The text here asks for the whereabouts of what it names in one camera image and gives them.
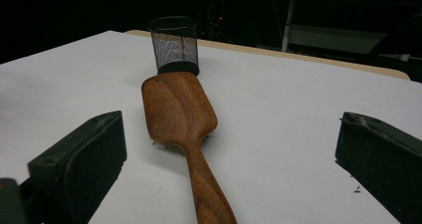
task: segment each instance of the brush handle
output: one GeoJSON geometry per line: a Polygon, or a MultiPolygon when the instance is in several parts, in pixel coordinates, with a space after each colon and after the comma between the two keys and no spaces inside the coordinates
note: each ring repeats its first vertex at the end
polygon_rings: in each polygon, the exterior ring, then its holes
{"type": "Polygon", "coordinates": [[[198,224],[235,224],[236,218],[200,149],[200,141],[184,145],[198,224]]]}

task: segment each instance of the wooden edge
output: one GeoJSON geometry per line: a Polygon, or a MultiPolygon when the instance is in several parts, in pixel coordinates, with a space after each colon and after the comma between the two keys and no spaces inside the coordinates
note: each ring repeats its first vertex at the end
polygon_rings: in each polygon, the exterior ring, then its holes
{"type": "MultiPolygon", "coordinates": [[[[143,37],[151,36],[150,32],[145,32],[145,31],[140,31],[140,30],[130,30],[125,33],[131,34],[131,35],[143,36],[143,37]]],[[[258,55],[266,55],[266,56],[273,56],[273,57],[296,59],[300,61],[322,63],[322,64],[350,68],[350,69],[355,69],[355,70],[360,70],[360,71],[366,71],[369,73],[374,73],[374,74],[379,74],[379,75],[384,75],[388,77],[399,78],[399,79],[410,81],[409,76],[407,76],[405,73],[392,70],[392,69],[371,67],[371,66],[360,65],[360,64],[355,64],[355,63],[341,62],[341,61],[335,61],[335,60],[324,59],[324,58],[315,58],[315,57],[303,56],[303,55],[292,54],[292,53],[284,53],[284,52],[278,52],[278,51],[271,51],[271,50],[265,50],[265,49],[259,49],[259,48],[244,47],[244,46],[238,46],[238,45],[233,45],[233,44],[205,41],[205,40],[200,40],[200,39],[198,39],[198,45],[204,46],[204,47],[210,47],[210,48],[235,51],[235,52],[252,53],[252,54],[258,54],[258,55]]]]}

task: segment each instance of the black mesh cup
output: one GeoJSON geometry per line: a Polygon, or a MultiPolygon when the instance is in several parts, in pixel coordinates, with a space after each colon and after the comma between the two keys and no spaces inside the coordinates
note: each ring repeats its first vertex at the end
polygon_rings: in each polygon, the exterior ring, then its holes
{"type": "Polygon", "coordinates": [[[199,74],[196,21],[188,17],[164,17],[149,23],[158,74],[199,74]]]}

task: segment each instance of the brush head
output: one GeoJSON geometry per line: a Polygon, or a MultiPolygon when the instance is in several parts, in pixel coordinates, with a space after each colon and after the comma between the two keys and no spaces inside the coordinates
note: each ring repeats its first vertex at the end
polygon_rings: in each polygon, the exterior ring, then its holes
{"type": "Polygon", "coordinates": [[[201,140],[217,126],[217,116],[191,73],[160,74],[142,84],[146,126],[152,140],[183,145],[201,140]]]}

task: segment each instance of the white tabletop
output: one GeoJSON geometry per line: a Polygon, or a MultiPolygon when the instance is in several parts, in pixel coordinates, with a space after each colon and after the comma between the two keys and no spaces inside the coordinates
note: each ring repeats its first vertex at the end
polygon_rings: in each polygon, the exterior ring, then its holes
{"type": "MultiPolygon", "coordinates": [[[[344,112],[422,138],[422,85],[312,62],[199,47],[219,124],[203,151],[239,223],[397,223],[334,161],[344,112]]],[[[122,111],[127,162],[91,223],[196,223],[184,156],[152,145],[140,86],[149,38],[106,32],[0,65],[0,177],[89,118],[122,111]]]]}

